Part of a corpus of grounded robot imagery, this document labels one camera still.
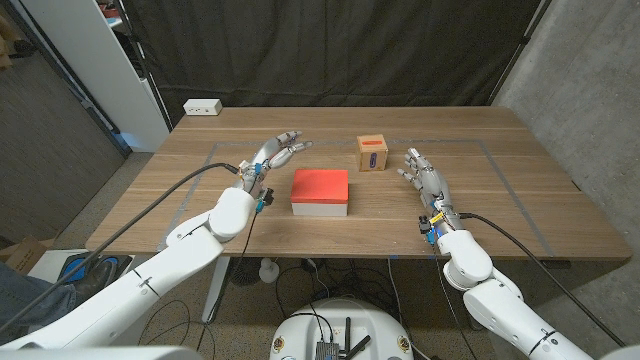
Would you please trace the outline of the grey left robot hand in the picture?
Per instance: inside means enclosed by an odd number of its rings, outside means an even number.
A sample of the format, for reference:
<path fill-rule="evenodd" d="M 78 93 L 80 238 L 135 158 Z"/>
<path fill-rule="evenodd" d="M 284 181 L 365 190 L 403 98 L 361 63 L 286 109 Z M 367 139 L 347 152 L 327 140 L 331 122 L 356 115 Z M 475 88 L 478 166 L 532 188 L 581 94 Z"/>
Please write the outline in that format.
<path fill-rule="evenodd" d="M 296 153 L 313 146 L 312 141 L 299 142 L 301 131 L 289 131 L 268 139 L 247 161 L 239 165 L 239 179 L 233 187 L 245 191 L 258 201 L 258 210 L 273 202 L 273 190 L 263 185 L 270 170 L 285 166 Z"/>

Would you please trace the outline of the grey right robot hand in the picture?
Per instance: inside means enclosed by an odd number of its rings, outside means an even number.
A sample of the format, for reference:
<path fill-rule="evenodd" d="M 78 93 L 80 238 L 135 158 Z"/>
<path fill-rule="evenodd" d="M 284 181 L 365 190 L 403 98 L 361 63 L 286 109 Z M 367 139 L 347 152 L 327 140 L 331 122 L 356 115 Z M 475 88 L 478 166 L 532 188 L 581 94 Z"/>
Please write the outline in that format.
<path fill-rule="evenodd" d="M 445 177 L 416 148 L 407 150 L 404 162 L 409 170 L 398 169 L 397 172 L 418 191 L 436 234 L 464 230 L 460 216 L 454 210 Z"/>

